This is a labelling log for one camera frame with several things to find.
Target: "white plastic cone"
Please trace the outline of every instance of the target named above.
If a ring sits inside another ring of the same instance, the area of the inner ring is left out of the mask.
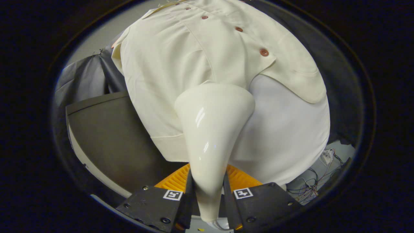
[[[239,86],[205,83],[183,92],[174,108],[187,144],[201,219],[215,221],[227,163],[254,111],[254,98]]]

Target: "screw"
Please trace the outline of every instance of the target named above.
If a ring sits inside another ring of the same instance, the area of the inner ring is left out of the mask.
[[[247,222],[248,223],[253,223],[255,221],[256,221],[256,218],[255,217],[250,217],[250,218],[247,219]]]
[[[168,218],[161,218],[161,222],[168,224],[171,222],[171,220],[169,220]]]
[[[154,225],[148,225],[149,227],[152,227],[152,228],[154,228],[154,229],[157,229],[157,230],[159,230],[159,228],[158,227],[156,227],[156,226],[154,226]]]

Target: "black metal plate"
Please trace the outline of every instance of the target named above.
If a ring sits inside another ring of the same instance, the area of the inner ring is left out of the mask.
[[[255,186],[249,190],[253,196],[236,199],[245,233],[265,232],[283,222],[290,213],[302,208],[276,183]]]

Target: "cream shirt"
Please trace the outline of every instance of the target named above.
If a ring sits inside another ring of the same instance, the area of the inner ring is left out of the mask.
[[[255,97],[229,163],[259,181],[290,182],[326,145],[329,107],[314,60],[292,33],[241,1],[185,0],[152,9],[124,31],[112,59],[168,161],[188,161],[174,102],[208,80]]]

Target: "white fabric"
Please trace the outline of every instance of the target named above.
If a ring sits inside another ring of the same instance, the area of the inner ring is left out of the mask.
[[[241,1],[179,3],[146,13],[112,54],[153,142],[167,160],[188,161],[176,98],[208,80],[238,85],[253,94],[256,109],[230,164],[261,182],[290,182],[329,136],[326,89],[311,55],[282,25]]]

